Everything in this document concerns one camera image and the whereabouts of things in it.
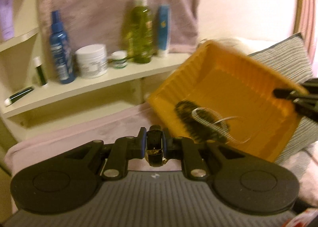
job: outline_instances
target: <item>blue bottle cap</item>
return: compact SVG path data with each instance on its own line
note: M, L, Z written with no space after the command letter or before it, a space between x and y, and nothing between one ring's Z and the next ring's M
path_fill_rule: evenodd
M63 23L61 22L59 11L58 10L53 11L51 16L52 16L52 25L51 25L52 32L57 33L57 32L63 31Z

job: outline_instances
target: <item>toiletries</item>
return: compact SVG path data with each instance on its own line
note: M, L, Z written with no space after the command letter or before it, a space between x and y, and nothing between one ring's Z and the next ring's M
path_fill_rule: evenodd
M125 50L115 51L111 58L114 68L124 68L127 66L127 52Z
M93 44L75 52L80 75L83 78L95 78L107 71L107 51L104 44Z
M40 57L35 57L33 59L33 62L34 62L35 68L37 70L41 86L43 86L43 87L47 86L47 81L46 81L46 79L44 77L42 66L41 66L42 65L41 58Z
M147 0L136 0L136 7L130 15L134 61L149 63L153 54L153 32L152 13Z
M171 11L169 5L159 7L159 26L158 26L158 57L165 58L169 53Z
M0 29L3 41L14 37L12 7L13 0L0 0Z
M67 33L63 30L59 12L52 12L52 34L50 36L51 52L55 60L59 80L68 84L75 80L71 49Z
M16 102L17 100L20 100L23 96L27 95L28 93L32 92L34 89L32 86L25 88L22 91L17 92L16 94L11 95L8 99L4 101L5 106L9 106L12 103Z

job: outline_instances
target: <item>striped curtain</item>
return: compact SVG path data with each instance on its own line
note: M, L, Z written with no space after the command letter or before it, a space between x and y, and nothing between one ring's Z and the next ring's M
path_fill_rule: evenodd
M317 4L318 4L318 0L298 0L297 11L296 11L296 22L295 22L295 29L294 29L294 33L297 33L297 32L302 33L306 48L308 50L309 60L312 64L315 64L315 60L317 60L318 62L318 55L315 56L316 45L317 45L317 26L318 26Z

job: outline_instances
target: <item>small jar with white lid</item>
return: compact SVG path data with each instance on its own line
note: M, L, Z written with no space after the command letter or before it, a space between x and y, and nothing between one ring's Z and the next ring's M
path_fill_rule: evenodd
M107 51L104 44L93 44L75 52L80 75L83 78L95 78L107 71Z
M127 66L127 51L119 50L112 54L112 66L114 68L124 68Z

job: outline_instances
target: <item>silver screw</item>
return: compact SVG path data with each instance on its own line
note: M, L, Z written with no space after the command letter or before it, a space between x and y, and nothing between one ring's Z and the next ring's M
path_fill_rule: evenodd
M206 171L203 169L194 169L191 171L191 175L198 178L204 177L206 175Z
M115 178L119 175L119 171L115 169L108 169L104 171L104 175L108 178Z

